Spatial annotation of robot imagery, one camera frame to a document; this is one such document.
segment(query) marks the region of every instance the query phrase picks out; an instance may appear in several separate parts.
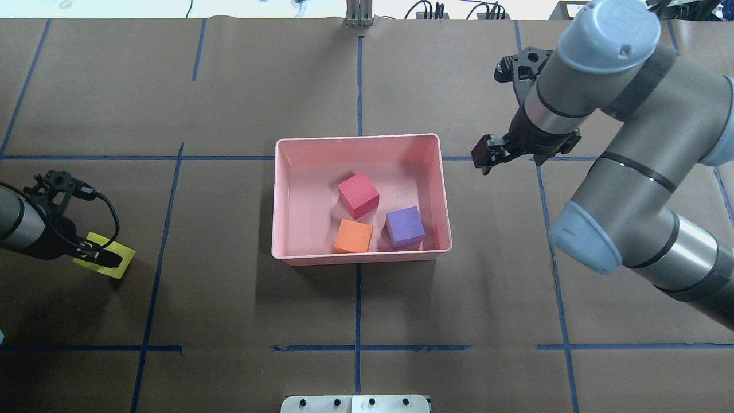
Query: metal bracket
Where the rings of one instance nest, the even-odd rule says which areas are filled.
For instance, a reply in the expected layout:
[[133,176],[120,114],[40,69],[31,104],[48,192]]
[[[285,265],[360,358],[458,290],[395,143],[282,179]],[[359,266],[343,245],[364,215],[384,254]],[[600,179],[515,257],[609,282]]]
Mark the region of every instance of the metal bracket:
[[280,413],[430,413],[430,400],[422,395],[291,396]]
[[346,0],[347,26],[372,26],[372,0]]

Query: plastic tray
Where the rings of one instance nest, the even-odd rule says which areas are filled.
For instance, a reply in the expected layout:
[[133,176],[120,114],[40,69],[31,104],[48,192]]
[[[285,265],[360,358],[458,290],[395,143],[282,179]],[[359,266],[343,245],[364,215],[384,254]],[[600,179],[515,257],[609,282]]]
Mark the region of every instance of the plastic tray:
[[[342,218],[352,219],[336,186],[364,172],[379,207],[357,219],[374,227],[368,252],[334,254]],[[272,255],[290,265],[435,259],[451,250],[446,189],[435,134],[282,139],[275,145]],[[385,217],[418,207],[420,245],[393,250]]]

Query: blue tape line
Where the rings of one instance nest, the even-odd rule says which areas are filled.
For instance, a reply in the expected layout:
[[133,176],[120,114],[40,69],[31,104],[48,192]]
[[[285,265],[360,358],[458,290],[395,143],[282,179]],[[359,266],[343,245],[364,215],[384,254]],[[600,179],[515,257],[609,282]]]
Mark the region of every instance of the blue tape line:
[[355,394],[362,392],[362,265],[357,264],[355,283]]
[[[620,344],[571,344],[571,350],[721,350],[734,349],[732,343],[717,342],[640,342]],[[538,351],[562,351],[565,346],[560,344],[541,344],[537,346]]]
[[466,351],[469,344],[458,345],[363,345],[362,351]]
[[568,373],[568,385],[571,389],[571,404],[574,413],[578,413],[578,396],[576,394],[576,380],[573,374],[573,363],[571,361],[571,348],[568,341],[568,328],[566,326],[566,314],[563,306],[563,295],[561,294],[561,279],[558,275],[558,262],[556,261],[556,249],[551,242],[551,218],[548,214],[548,202],[545,199],[545,185],[543,184],[542,171],[540,166],[535,167],[538,175],[538,187],[540,188],[540,202],[543,208],[543,220],[545,222],[545,236],[548,239],[548,247],[550,248],[550,257],[553,260],[553,280],[556,283],[556,305],[558,306],[558,319],[561,322],[561,334],[563,336],[564,353],[566,356],[566,371]]
[[[0,345],[0,351],[43,352],[43,351],[141,351],[140,345]],[[184,353],[180,345],[156,345],[148,351]]]
[[133,391],[133,401],[130,406],[130,413],[137,410],[138,397],[140,396],[140,384],[142,383],[142,373],[145,368],[145,354],[148,352],[148,340],[150,339],[150,328],[153,326],[153,313],[156,309],[156,296],[158,295],[158,286],[161,281],[161,269],[163,268],[163,253],[166,249],[168,241],[168,229],[171,223],[171,213],[173,211],[173,200],[176,196],[176,187],[178,186],[178,176],[181,173],[181,159],[184,155],[184,143],[178,149],[178,160],[176,160],[176,169],[173,173],[173,183],[171,184],[171,195],[168,198],[168,210],[166,212],[166,222],[163,227],[163,236],[161,237],[161,249],[158,252],[158,265],[156,266],[156,277],[153,280],[153,292],[150,294],[150,305],[148,306],[148,319],[145,321],[145,335],[143,336],[142,348],[140,351],[140,361],[138,363],[138,373],[135,379],[135,389]]
[[517,41],[517,54],[523,51],[523,41],[520,38],[520,23],[515,20],[515,40]]
[[185,161],[274,161],[272,155],[188,155],[182,157]]
[[9,161],[175,161],[178,158],[139,155],[9,155],[2,159]]
[[[163,155],[8,155],[12,161],[176,161],[178,157]],[[272,155],[186,155],[184,161],[272,161]]]
[[678,41],[675,39],[675,30],[673,29],[672,20],[668,20],[668,33],[670,34],[670,43],[673,43],[673,49],[675,49],[676,53],[680,53],[678,51]]
[[357,39],[357,136],[362,136],[362,41],[364,38],[364,36],[359,36]]
[[23,104],[23,97],[26,95],[26,90],[28,90],[28,85],[31,83],[31,76],[33,76],[33,70],[36,68],[36,63],[38,63],[38,57],[41,54],[41,49],[43,49],[43,44],[46,41],[46,35],[48,35],[48,29],[51,27],[51,19],[46,19],[46,27],[43,29],[43,34],[41,35],[41,39],[38,41],[38,47],[36,48],[36,54],[33,56],[33,61],[31,62],[31,67],[28,69],[28,74],[26,75],[26,81],[23,83],[23,87],[21,88],[21,94],[18,97],[18,101],[15,103],[15,109],[12,111],[12,116],[10,117],[10,124],[7,126],[7,131],[5,132],[5,139],[2,141],[2,147],[0,147],[0,157],[3,156],[5,153],[5,148],[7,147],[7,143],[10,141],[10,134],[12,134],[12,128],[15,125],[15,119],[18,118],[18,112],[21,111],[21,105]]
[[0,345],[0,351],[140,351],[139,345]]
[[206,31],[206,19],[203,19],[201,21],[201,32],[199,33],[199,48],[196,50],[194,73],[191,75],[192,82],[196,82],[196,76],[199,74],[199,59],[201,58],[201,48],[202,46],[204,46],[204,31]]
[[[344,345],[289,345],[285,348],[271,345],[275,353],[287,353],[289,351],[355,351],[357,346]],[[471,348],[470,344],[422,344],[422,345],[360,345],[360,351],[466,351]]]
[[289,351],[354,351],[355,347],[350,344],[345,345],[289,345],[286,348],[281,348],[276,345],[271,345],[270,348],[275,353],[286,353]]
[[182,345],[149,345],[148,351],[159,351],[162,353],[180,353],[184,354],[184,347]]
[[552,158],[548,158],[547,160],[548,161],[587,161],[587,162],[591,161],[591,162],[594,162],[597,159],[599,159],[599,157],[552,157]]
[[471,157],[441,157],[444,161],[471,161]]
[[731,223],[732,227],[734,227],[734,212],[732,211],[732,204],[729,202],[729,194],[727,193],[727,188],[724,187],[724,182],[722,181],[722,173],[719,170],[718,166],[713,167],[713,174],[716,177],[716,181],[719,183],[719,191],[722,193],[722,198],[724,199],[724,206],[727,208],[727,214],[729,215],[729,222]]

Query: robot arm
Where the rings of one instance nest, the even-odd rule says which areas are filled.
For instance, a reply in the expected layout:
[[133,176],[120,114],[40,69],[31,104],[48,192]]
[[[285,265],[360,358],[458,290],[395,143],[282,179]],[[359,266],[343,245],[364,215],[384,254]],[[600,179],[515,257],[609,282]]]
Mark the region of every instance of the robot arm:
[[573,149],[594,110],[624,122],[551,241],[599,273],[631,268],[734,329],[734,250],[665,206],[695,164],[734,159],[734,79],[657,45],[659,35],[637,0],[588,3],[555,53],[528,48],[498,65],[520,109],[509,132],[482,137],[472,157],[485,174],[523,154],[541,165]]
[[[107,198],[68,172],[50,170],[37,175],[33,188],[23,191],[0,182],[10,190],[0,190],[0,247],[38,259],[56,259],[69,255],[107,268],[116,268],[122,257],[105,250],[120,231],[117,214]],[[61,204],[54,199],[63,194]],[[105,245],[76,236],[72,220],[62,216],[71,198],[103,200],[115,219],[115,235]]]

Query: purple cube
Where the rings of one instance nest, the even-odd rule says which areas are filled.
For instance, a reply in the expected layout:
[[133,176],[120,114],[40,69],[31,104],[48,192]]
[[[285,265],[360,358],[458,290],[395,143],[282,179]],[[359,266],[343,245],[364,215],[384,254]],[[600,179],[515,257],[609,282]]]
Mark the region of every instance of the purple cube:
[[426,236],[418,208],[412,206],[388,212],[388,233],[393,249],[420,244]]

